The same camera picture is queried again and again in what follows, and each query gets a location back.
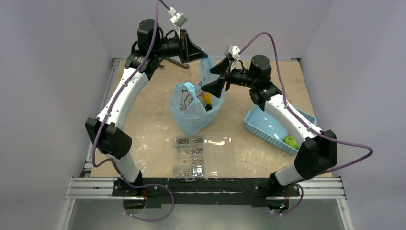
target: green object in basket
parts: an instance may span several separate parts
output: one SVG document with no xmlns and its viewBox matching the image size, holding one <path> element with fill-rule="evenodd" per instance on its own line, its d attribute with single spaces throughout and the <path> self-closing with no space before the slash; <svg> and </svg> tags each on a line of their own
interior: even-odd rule
<svg viewBox="0 0 406 230">
<path fill-rule="evenodd" d="M 297 142 L 294 140 L 292 135 L 288 135 L 287 137 L 285 137 L 285 139 L 283 139 L 283 141 L 285 142 L 285 144 L 287 144 L 297 150 L 299 149 L 299 146 L 297 145 Z"/>
</svg>

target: wooden tabletop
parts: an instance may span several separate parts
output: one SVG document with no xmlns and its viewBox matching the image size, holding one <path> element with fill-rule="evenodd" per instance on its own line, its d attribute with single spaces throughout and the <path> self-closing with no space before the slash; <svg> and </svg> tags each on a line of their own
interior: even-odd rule
<svg viewBox="0 0 406 230">
<path fill-rule="evenodd" d="M 188 70 L 167 61 L 158 68 L 139 94 L 131 109 L 124 132 L 133 139 L 130 154 L 144 177 L 174 177 L 174 140 L 183 133 L 169 111 L 170 98 L 177 83 L 200 81 L 200 62 L 190 63 Z M 280 88 L 276 66 L 271 62 L 272 82 Z M 115 85 L 122 76 L 120 63 Z M 314 115 L 302 71 L 297 61 L 280 62 L 281 75 L 291 104 Z M 244 129 L 244 117 L 252 107 L 249 88 L 232 85 L 217 117 L 199 134 L 230 136 L 234 143 L 236 177 L 268 177 L 270 173 L 291 164 L 294 156 L 279 150 Z M 96 162 L 105 159 L 97 152 Z M 92 177 L 117 177 L 111 163 L 95 168 Z"/>
</svg>

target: plastic bag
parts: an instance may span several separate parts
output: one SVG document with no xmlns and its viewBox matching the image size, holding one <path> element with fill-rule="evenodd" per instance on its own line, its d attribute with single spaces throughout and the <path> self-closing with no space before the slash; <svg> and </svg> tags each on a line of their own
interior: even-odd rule
<svg viewBox="0 0 406 230">
<path fill-rule="evenodd" d="M 215 62 L 210 57 L 201 60 L 200 83 L 194 85 L 183 82 L 175 86 L 169 109 L 173 119 L 186 135 L 196 134 L 208 125 L 217 116 L 220 106 L 226 98 L 224 90 L 220 98 L 211 96 L 212 109 L 206 111 L 207 103 L 203 99 L 206 92 L 202 91 L 200 87 L 218 78 L 218 75 L 211 74 L 209 71 L 214 65 Z"/>
</svg>

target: blue tray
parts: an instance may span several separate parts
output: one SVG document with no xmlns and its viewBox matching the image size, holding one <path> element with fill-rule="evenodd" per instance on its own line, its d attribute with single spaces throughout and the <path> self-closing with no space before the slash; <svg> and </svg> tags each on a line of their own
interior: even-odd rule
<svg viewBox="0 0 406 230">
<path fill-rule="evenodd" d="M 296 108 L 307 120 L 313 124 L 317 123 L 317 119 L 310 114 Z M 297 149 L 285 144 L 283 140 L 289 135 L 288 131 L 275 119 L 273 116 L 262 111 L 257 105 L 254 105 L 244 118 L 244 128 L 260 137 L 261 139 L 280 148 L 289 155 L 296 155 Z"/>
</svg>

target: gray wall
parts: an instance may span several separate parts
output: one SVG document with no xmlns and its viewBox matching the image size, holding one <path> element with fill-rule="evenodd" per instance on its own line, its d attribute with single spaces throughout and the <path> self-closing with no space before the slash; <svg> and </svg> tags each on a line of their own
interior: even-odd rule
<svg viewBox="0 0 406 230">
<path fill-rule="evenodd" d="M 154 18 L 156 0 L 83 0 L 107 51 L 126 58 L 140 21 Z M 268 31 L 281 59 L 300 58 L 309 46 L 333 0 L 165 0 L 188 16 L 184 28 L 191 40 L 214 58 L 223 58 L 229 44 L 242 48 L 255 34 Z M 160 5 L 158 21 L 166 33 L 173 26 Z M 243 58 L 265 54 L 273 59 L 267 37 L 259 38 Z"/>
<path fill-rule="evenodd" d="M 110 57 L 80 0 L 3 0 L 0 31 L 0 228 L 54 230 Z"/>
<path fill-rule="evenodd" d="M 404 0 L 335 0 L 301 61 L 321 127 L 375 150 L 336 174 L 358 230 L 406 225 L 405 23 Z M 365 153 L 339 146 L 339 164 Z"/>
</svg>

